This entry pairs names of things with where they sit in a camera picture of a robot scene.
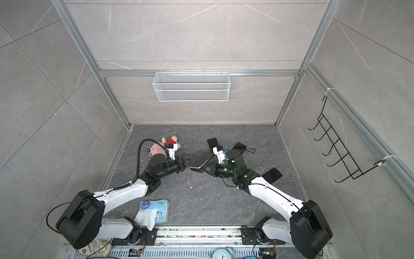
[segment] pink plush toy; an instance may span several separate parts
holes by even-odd
[[[171,139],[168,140],[168,141],[166,141],[165,138],[162,138],[161,139],[161,142],[160,142],[160,144],[163,144],[163,145],[169,144],[169,143],[171,143],[171,144],[177,143],[177,136],[176,135],[173,135],[171,137]],[[165,151],[159,145],[157,145],[155,143],[152,145],[151,148],[147,149],[147,152],[150,153],[151,156],[156,155],[156,154],[166,155],[165,154]]]

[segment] black smartphone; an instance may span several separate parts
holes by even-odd
[[[269,183],[273,184],[282,177],[282,174],[278,169],[272,168],[269,171],[265,172],[262,177]]]
[[[199,155],[198,157],[194,158],[191,164],[188,166],[193,169],[200,169],[205,165],[210,159],[214,156],[213,153],[204,153]]]
[[[238,149],[238,150],[243,150],[243,151],[241,151],[240,152],[240,154],[243,154],[244,153],[244,150],[246,149],[247,147],[246,147],[246,145],[243,145],[242,143],[240,143],[240,142],[237,142],[235,145],[234,145],[234,147],[233,147],[233,149]]]
[[[210,152],[211,153],[213,153],[213,148],[219,146],[219,142],[217,141],[216,138],[209,138],[209,139],[207,139],[207,144],[208,144],[208,147],[210,148]]]

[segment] marble floor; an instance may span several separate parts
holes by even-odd
[[[276,167],[283,177],[274,185],[282,191],[302,198],[298,183],[283,149],[280,138],[273,125],[136,125],[119,161],[110,186],[130,181],[136,170],[136,152],[144,138],[161,140],[162,137],[178,137],[182,144],[181,152],[201,154],[207,152],[208,138],[216,137],[219,143],[233,147],[236,142],[248,148],[256,148],[255,153],[246,152],[243,156],[247,166],[260,174]],[[141,150],[140,172],[146,167],[149,156],[146,149]],[[206,173],[189,169],[172,174],[161,180],[161,186],[152,194],[135,199],[109,212],[106,217],[134,218],[142,200],[168,199],[170,202],[169,225],[211,225],[211,224],[256,224],[265,216],[283,220],[270,206],[245,191],[231,188],[221,178],[213,178]]]

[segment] blue clock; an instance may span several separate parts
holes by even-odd
[[[213,259],[232,259],[232,255],[225,249],[219,249],[213,254]]]

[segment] white wire basket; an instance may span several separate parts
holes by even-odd
[[[152,82],[160,102],[228,101],[230,75],[224,72],[159,72]]]

